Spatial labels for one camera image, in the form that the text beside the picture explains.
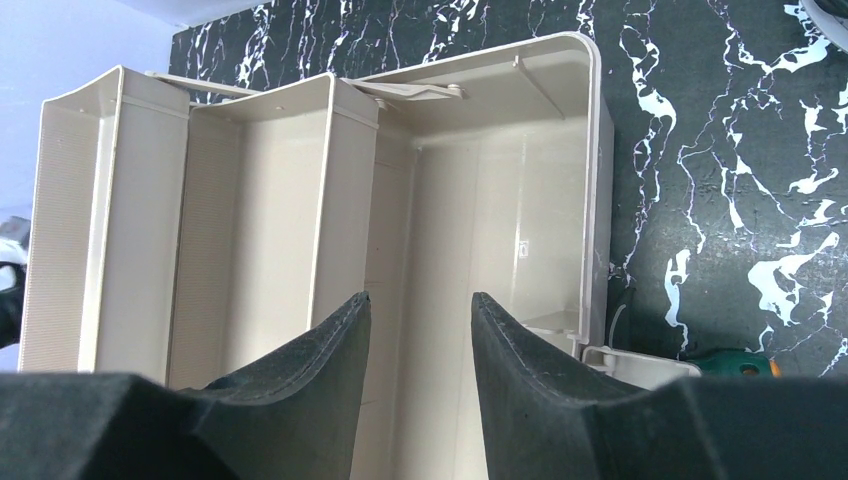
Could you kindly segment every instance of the beige plastic tray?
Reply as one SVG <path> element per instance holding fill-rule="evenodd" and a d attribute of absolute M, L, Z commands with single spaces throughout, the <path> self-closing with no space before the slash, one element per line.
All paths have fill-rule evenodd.
<path fill-rule="evenodd" d="M 188 111 L 123 67 L 44 102 L 22 371 L 165 380 Z"/>
<path fill-rule="evenodd" d="M 577 358 L 603 344 L 613 127 L 600 78 L 594 44 L 562 34 L 367 79 L 466 98 L 380 112 L 352 478 L 486 478 L 473 292 Z"/>
<path fill-rule="evenodd" d="M 697 366 L 609 347 L 586 347 L 583 363 L 620 380 L 648 390 L 657 389 L 682 377 L 700 377 Z"/>

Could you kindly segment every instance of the plastic toolbox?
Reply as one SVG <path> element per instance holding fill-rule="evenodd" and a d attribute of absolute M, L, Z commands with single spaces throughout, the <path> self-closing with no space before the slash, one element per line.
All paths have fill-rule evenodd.
<path fill-rule="evenodd" d="M 472 292 L 603 344 L 601 76 L 563 33 L 195 108 L 122 68 L 45 102 L 22 369 L 200 387 L 364 288 L 353 478 L 485 478 Z"/>

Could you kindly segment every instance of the black marble pattern wall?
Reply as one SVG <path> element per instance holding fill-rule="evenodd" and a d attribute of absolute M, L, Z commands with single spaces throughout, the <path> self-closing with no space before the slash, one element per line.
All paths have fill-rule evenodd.
<path fill-rule="evenodd" d="M 176 35 L 171 73 L 264 90 L 566 30 L 603 57 L 610 301 L 635 287 L 630 348 L 848 373 L 848 57 L 798 3 L 271 2 Z"/>

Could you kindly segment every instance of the light blue wall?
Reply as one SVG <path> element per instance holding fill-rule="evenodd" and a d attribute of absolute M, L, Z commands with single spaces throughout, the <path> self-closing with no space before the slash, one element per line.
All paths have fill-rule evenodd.
<path fill-rule="evenodd" d="M 117 0 L 171 25 L 193 27 L 270 0 Z"/>
<path fill-rule="evenodd" d="M 0 0 L 0 222 L 30 218 L 41 102 L 118 64 L 166 72 L 174 33 L 114 0 Z M 0 350 L 0 370 L 16 364 Z"/>

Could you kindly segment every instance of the white vein pattern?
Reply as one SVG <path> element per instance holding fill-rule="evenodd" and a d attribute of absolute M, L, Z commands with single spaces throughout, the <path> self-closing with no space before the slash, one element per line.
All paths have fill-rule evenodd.
<path fill-rule="evenodd" d="M 723 52 L 718 56 L 710 52 L 709 56 L 711 62 L 719 58 L 723 62 L 719 80 L 723 89 L 711 101 L 705 99 L 709 105 L 706 112 L 689 108 L 675 91 L 661 83 L 666 69 L 679 67 L 669 63 L 670 53 L 661 53 L 661 49 L 674 47 L 668 43 L 668 29 L 652 28 L 652 22 L 659 21 L 656 18 L 663 9 L 682 8 L 680 2 L 619 0 L 613 5 L 596 0 L 525 0 L 518 5 L 501 0 L 275 1 L 196 27 L 189 35 L 178 35 L 175 48 L 186 52 L 183 70 L 188 76 L 272 88 L 323 71 L 359 77 L 468 49 L 561 30 L 580 31 L 598 43 L 608 75 L 627 77 L 643 115 L 638 122 L 624 117 L 625 124 L 617 119 L 617 127 L 635 132 L 630 138 L 638 140 L 618 145 L 616 164 L 626 163 L 632 168 L 629 175 L 635 174 L 638 186 L 633 187 L 637 190 L 633 192 L 635 202 L 618 206 L 632 212 L 632 230 L 619 244 L 619 255 L 610 260 L 612 281 L 637 287 L 648 282 L 658 287 L 652 286 L 653 292 L 660 296 L 664 292 L 664 321 L 682 334 L 678 355 L 685 355 L 696 343 L 689 338 L 690 333 L 698 335 L 697 325 L 687 320 L 691 314 L 685 305 L 687 298 L 694 298 L 689 295 L 700 295 L 697 289 L 687 290 L 695 288 L 690 285 L 704 274 L 699 268 L 705 262 L 699 259 L 716 249 L 745 253 L 741 271 L 747 272 L 747 278 L 739 280 L 759 295 L 762 316 L 754 321 L 766 319 L 765 325 L 758 327 L 759 335 L 749 339 L 749 350 L 774 358 L 817 341 L 816 345 L 829 345 L 832 355 L 828 354 L 829 360 L 822 358 L 814 373 L 834 372 L 840 360 L 848 356 L 848 340 L 834 325 L 842 319 L 837 321 L 832 315 L 834 308 L 844 309 L 840 303 L 843 287 L 809 279 L 804 272 L 839 255 L 840 236 L 833 228 L 848 223 L 848 199 L 828 194 L 843 181 L 844 172 L 837 168 L 841 166 L 839 149 L 832 145 L 844 141 L 839 137 L 848 133 L 848 81 L 842 80 L 838 90 L 812 92 L 801 98 L 784 97 L 779 86 L 781 82 L 796 82 L 796 77 L 828 59 L 829 53 L 831 58 L 843 54 L 829 47 L 830 42 L 797 3 L 778 8 L 782 8 L 785 24 L 796 22 L 800 27 L 800 43 L 771 50 L 758 49 L 762 39 L 755 45 L 745 38 L 743 31 L 747 30 L 737 28 L 737 22 L 750 23 L 742 15 L 732 18 L 737 4 L 701 0 L 692 5 L 693 11 L 699 9 L 698 15 L 711 11 L 718 25 L 724 27 L 719 34 Z M 604 19 L 605 27 L 599 27 L 598 18 Z M 611 18 L 619 23 L 608 28 Z M 668 16 L 661 21 L 668 22 Z M 230 38 L 229 32 L 245 29 L 251 33 L 239 37 L 247 38 L 241 46 L 224 43 Z M 787 45 L 785 41 L 775 44 Z M 215 95 L 195 99 L 220 100 Z M 607 103 L 615 113 L 618 106 L 609 98 Z M 754 130 L 763 118 L 792 122 L 792 128 L 803 132 L 806 145 L 802 154 L 775 159 L 797 164 L 803 174 L 775 179 L 764 169 L 762 159 L 751 156 L 757 142 L 763 141 Z M 704 172 L 710 170 L 714 173 L 705 177 Z M 616 175 L 622 174 L 616 167 Z M 698 194 L 708 184 L 716 193 L 712 206 L 711 196 L 708 199 Z M 685 186 L 683 196 L 676 193 L 680 185 Z M 753 194 L 746 193 L 748 185 Z M 717 231 L 716 223 L 705 219 L 705 212 L 716 209 L 724 212 L 720 221 L 727 224 L 726 233 L 721 228 Z M 657 228 L 654 222 L 668 222 L 669 215 L 678 216 L 686 231 L 674 236 L 675 244 L 669 248 L 672 253 L 662 260 L 665 272 L 661 266 L 659 271 L 646 271 L 641 264 L 641 269 L 634 271 L 634 257 L 652 248 L 646 233 L 655 234 L 651 230 Z M 764 230 L 758 223 L 760 216 L 775 229 Z"/>
<path fill-rule="evenodd" d="M 244 58 L 238 65 L 236 73 L 236 85 L 249 87 L 257 72 L 265 74 L 265 84 L 269 84 L 268 70 L 265 68 L 265 48 L 268 45 L 271 21 L 274 20 L 274 2 L 259 5 L 253 9 L 253 21 L 256 29 L 244 46 Z"/>
<path fill-rule="evenodd" d="M 645 136 L 633 147 L 632 151 L 633 167 L 641 185 L 639 187 L 640 201 L 635 214 L 636 228 L 633 248 L 625 255 L 620 268 L 628 285 L 633 280 L 628 271 L 628 265 L 642 238 L 642 230 L 648 222 L 648 213 L 651 207 L 660 200 L 659 170 L 656 168 L 656 163 L 665 153 L 668 138 L 677 124 L 677 112 L 674 106 L 648 81 L 648 76 L 651 75 L 660 61 L 659 48 L 651 41 L 649 33 L 650 15 L 654 8 L 656 8 L 656 0 L 651 1 L 643 8 L 639 8 L 634 2 L 628 1 L 625 6 L 627 20 L 622 27 L 618 43 L 632 64 L 631 78 L 636 87 L 639 107 L 652 116 Z"/>

